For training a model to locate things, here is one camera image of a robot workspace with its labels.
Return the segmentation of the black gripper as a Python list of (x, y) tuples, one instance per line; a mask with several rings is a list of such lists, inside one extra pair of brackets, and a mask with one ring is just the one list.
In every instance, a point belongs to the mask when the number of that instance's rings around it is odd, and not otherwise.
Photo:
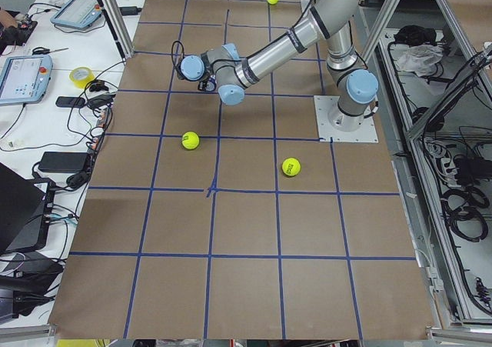
[(198, 91), (200, 92), (209, 92), (211, 91), (211, 83), (210, 80), (203, 80), (198, 83)]

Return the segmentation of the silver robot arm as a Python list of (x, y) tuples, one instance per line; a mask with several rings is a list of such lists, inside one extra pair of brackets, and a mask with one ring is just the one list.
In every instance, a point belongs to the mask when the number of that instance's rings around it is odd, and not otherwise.
[(214, 79), (220, 99), (227, 105), (243, 101), (245, 90), (287, 61), (325, 40), (327, 68), (341, 93), (337, 108), (342, 115), (361, 118), (378, 90), (375, 76), (362, 67), (351, 39), (350, 20), (359, 0), (309, 0), (301, 17), (281, 36), (255, 53), (241, 57), (232, 43), (200, 55), (182, 54), (173, 66), (180, 80)]

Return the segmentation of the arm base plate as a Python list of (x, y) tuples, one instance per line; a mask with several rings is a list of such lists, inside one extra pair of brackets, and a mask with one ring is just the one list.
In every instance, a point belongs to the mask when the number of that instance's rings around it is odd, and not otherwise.
[(338, 108), (339, 96), (315, 95), (314, 110), (321, 142), (378, 143), (377, 131), (368, 105), (363, 115), (348, 116)]

